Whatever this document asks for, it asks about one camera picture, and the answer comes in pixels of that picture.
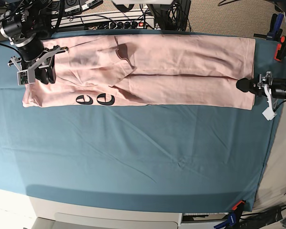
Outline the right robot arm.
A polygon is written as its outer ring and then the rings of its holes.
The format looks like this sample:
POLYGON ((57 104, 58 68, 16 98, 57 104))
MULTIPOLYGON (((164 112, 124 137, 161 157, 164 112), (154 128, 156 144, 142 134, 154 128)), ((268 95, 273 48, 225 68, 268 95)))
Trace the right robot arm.
POLYGON ((58 16, 54 26, 51 15, 47 14, 50 0, 20 0, 10 3, 0 15, 0 33, 7 38, 9 49, 18 56, 12 56, 8 66, 17 69, 18 85, 35 83, 54 84, 56 81, 55 55, 68 52, 68 47, 55 45, 44 47, 43 40, 57 32, 64 15, 65 1, 58 3, 58 16))

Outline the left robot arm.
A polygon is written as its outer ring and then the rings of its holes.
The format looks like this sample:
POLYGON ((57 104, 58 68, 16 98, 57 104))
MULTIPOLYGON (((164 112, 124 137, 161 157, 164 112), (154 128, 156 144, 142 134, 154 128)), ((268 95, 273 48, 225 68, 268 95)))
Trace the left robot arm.
MULTIPOLYGON (((286 57, 286 0, 272 0, 277 14, 273 14, 270 30, 267 35, 255 34, 257 38, 269 41, 277 41, 274 60, 283 61, 286 57)), ((267 120, 272 120, 276 116, 276 111, 283 103, 286 103, 286 79, 274 78, 270 71, 265 75, 259 75, 258 79, 240 79, 236 83, 238 90, 250 92, 258 97, 266 97, 268 107, 263 111, 263 116, 267 120)))

